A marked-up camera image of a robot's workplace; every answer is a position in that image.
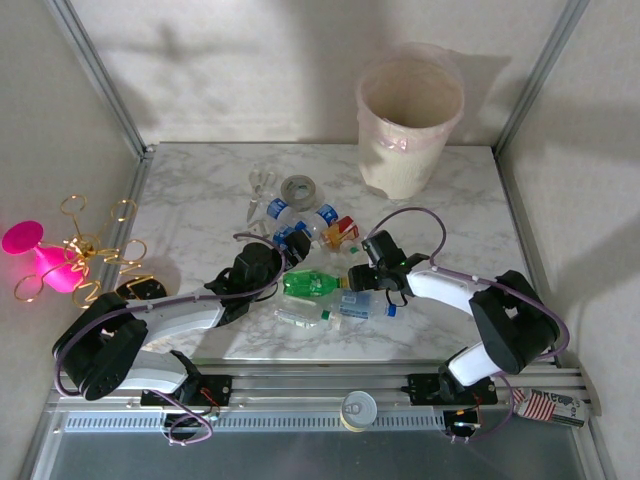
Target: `green bottle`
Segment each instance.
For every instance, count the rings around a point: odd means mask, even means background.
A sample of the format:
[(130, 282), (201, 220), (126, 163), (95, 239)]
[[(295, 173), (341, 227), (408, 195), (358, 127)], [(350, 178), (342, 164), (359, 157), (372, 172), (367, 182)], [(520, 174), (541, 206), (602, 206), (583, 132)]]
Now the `green bottle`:
[(336, 288), (349, 287), (347, 278), (332, 277), (315, 270), (285, 273), (282, 283), (284, 283), (284, 293), (292, 297), (322, 297)]

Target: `gold wire ornament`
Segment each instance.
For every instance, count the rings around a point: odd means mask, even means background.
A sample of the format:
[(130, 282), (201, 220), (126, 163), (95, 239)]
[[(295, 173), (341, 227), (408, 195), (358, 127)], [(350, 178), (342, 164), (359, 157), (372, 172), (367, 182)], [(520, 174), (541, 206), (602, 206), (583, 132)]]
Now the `gold wire ornament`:
[[(90, 273), (89, 264), (96, 258), (102, 258), (102, 261), (109, 265), (120, 266), (119, 275), (131, 278), (131, 280), (129, 280), (130, 283), (127, 282), (128, 287), (138, 285), (154, 278), (152, 274), (140, 271), (142, 268), (142, 260), (147, 254), (147, 244), (145, 242), (139, 239), (131, 239), (123, 248), (102, 248), (100, 240), (108, 227), (110, 227), (114, 222), (125, 222), (135, 216), (138, 211), (136, 202), (131, 199), (122, 199), (114, 203), (111, 206), (109, 218), (96, 234), (82, 232), (80, 230), (78, 215), (86, 208), (87, 204), (88, 200), (84, 195), (70, 195), (62, 201), (60, 204), (60, 211), (63, 215), (71, 217), (75, 233), (69, 238), (64, 239), (62, 241), (62, 245), (39, 242), (38, 246), (62, 248), (63, 258), (66, 258), (67, 260), (50, 268), (42, 276), (30, 274), (21, 278), (18, 283), (16, 283), (13, 290), (14, 297), (17, 300), (22, 302), (33, 302), (44, 290), (45, 278), (47, 275), (62, 267), (70, 265), (70, 270), (72, 272), (81, 273), (81, 279), (75, 284), (71, 293), (71, 300), (79, 308), (88, 308), (89, 305), (102, 294), (102, 283), (100, 280), (88, 279)], [(142, 253), (138, 258), (127, 259), (124, 257), (124, 252), (127, 247), (133, 244), (141, 245)], [(23, 285), (32, 279), (35, 279), (38, 282), (36, 284), (37, 291), (31, 295), (25, 295), (24, 292), (21, 292), (21, 287), (24, 289)]]

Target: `marble surface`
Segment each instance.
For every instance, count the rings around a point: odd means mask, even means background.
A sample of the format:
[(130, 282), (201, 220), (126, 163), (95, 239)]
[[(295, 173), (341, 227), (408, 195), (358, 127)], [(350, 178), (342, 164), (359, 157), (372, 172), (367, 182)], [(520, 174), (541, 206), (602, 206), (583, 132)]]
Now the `marble surface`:
[[(351, 145), (161, 144), (144, 188), (132, 237), (147, 242), (145, 266), (173, 293), (212, 280), (230, 266), (246, 230), (248, 173), (255, 164), (283, 175), (304, 174), (321, 186), (340, 215), (365, 230), (404, 206), (434, 210), (449, 237), (439, 264), (495, 276), (524, 272), (516, 233), (488, 147), (447, 147), (426, 189), (406, 201), (370, 193)], [(435, 221), (421, 213), (392, 219), (387, 230), (407, 255), (431, 253), (440, 241)], [(321, 262), (311, 256), (307, 266)], [(446, 359), (479, 339), (471, 317), (435, 301), (414, 299), (396, 319), (343, 322), (339, 330), (305, 330), (277, 320), (270, 302), (230, 325), (164, 339), (194, 358), (271, 360)]]

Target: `white wall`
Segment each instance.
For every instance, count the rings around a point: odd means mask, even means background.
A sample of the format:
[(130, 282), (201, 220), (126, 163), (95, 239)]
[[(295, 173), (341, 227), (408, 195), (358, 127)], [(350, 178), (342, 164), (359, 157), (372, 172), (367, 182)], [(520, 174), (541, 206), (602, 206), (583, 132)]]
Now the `white wall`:
[(592, 1), (505, 158), (618, 478), (640, 478), (640, 3)]
[(354, 84), (385, 47), (456, 50), (492, 145), (565, 0), (74, 0), (147, 143), (355, 142)]
[[(80, 223), (95, 232), (135, 160), (43, 0), (3, 2), (0, 86), (0, 234), (33, 219), (60, 241), (73, 224), (58, 205), (73, 193), (89, 197)], [(51, 347), (79, 313), (49, 289), (32, 304), (14, 299), (32, 260), (0, 252), (2, 479), (20, 470), (51, 388)]]

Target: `trash bin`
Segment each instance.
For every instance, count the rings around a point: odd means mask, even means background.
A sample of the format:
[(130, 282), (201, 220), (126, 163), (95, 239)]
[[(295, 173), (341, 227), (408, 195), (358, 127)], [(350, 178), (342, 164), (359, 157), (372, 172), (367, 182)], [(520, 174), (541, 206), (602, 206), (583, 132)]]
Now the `trash bin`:
[(393, 48), (364, 71), (356, 99), (365, 183), (391, 199), (417, 194), (462, 118), (462, 77), (448, 51), (424, 43)]

